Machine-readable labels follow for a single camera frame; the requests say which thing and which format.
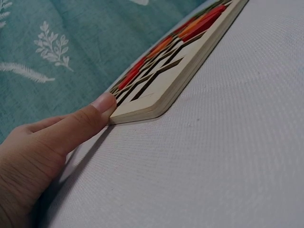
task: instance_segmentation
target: teal fabric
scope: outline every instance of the teal fabric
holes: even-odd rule
[[[93,101],[204,1],[0,0],[0,142]]]

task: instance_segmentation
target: red stripe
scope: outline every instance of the red stripe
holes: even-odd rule
[[[182,41],[187,42],[188,40],[192,39],[199,33],[209,29],[211,27],[211,25],[220,17],[220,15],[221,15],[221,12],[217,12],[217,13],[213,14],[213,16],[202,20],[198,25],[196,25],[193,28],[192,32],[188,33],[188,35],[186,35],[184,38],[182,38]]]

